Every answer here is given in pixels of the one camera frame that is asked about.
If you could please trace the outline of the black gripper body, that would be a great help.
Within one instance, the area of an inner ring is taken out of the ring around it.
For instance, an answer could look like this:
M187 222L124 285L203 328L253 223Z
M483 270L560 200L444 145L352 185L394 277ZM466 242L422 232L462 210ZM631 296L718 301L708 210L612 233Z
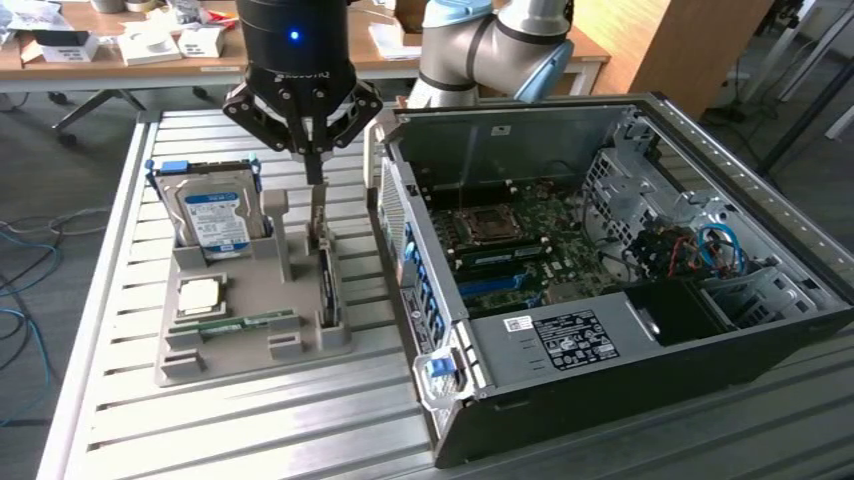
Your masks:
M245 83L279 110L287 90L300 116L315 107L331 115L355 83L344 0L239 1L248 58Z

